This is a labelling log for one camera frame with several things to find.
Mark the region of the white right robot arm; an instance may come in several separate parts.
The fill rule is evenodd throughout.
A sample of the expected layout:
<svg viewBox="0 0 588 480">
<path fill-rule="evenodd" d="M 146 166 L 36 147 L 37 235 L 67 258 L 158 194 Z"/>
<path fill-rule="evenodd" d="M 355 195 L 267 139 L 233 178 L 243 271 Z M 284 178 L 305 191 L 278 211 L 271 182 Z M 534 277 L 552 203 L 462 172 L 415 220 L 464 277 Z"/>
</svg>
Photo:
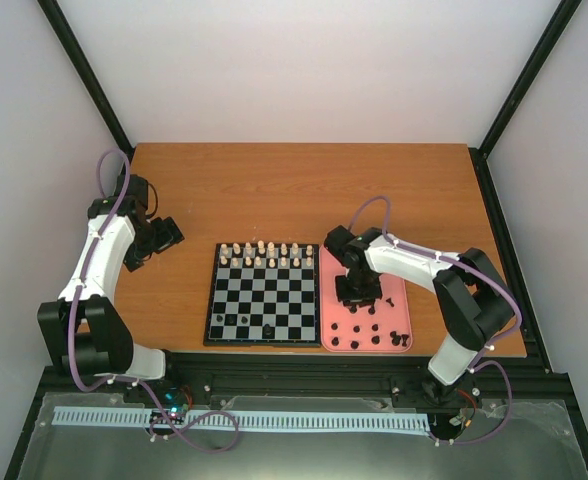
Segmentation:
<svg viewBox="0 0 588 480">
<path fill-rule="evenodd" d="M 447 334 L 430 359 L 428 372 L 443 386 L 478 370 L 485 351 L 522 323 L 516 300 L 479 249 L 443 253 L 378 228 L 355 235 L 341 225 L 327 234 L 324 247 L 346 270 L 334 290 L 338 302 L 348 309 L 372 307 L 382 299 L 383 275 L 435 294 Z"/>
</svg>

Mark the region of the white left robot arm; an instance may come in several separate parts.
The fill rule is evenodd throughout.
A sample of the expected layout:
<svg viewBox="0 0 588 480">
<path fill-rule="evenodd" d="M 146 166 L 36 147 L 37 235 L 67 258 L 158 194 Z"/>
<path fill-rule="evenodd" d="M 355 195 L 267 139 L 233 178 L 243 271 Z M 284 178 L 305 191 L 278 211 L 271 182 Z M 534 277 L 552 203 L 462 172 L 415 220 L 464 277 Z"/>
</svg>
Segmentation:
<svg viewBox="0 0 588 480">
<path fill-rule="evenodd" d="M 88 208 L 88 235 L 74 273 L 58 299 L 39 306 L 37 321 L 53 367 L 80 376 L 147 380 L 160 402 L 175 400 L 182 378 L 166 368 L 166 353 L 136 344 L 114 306 L 122 268 L 133 272 L 151 256 L 184 240 L 176 222 L 148 210 L 155 189 L 137 175 L 118 177 L 113 195 Z"/>
</svg>

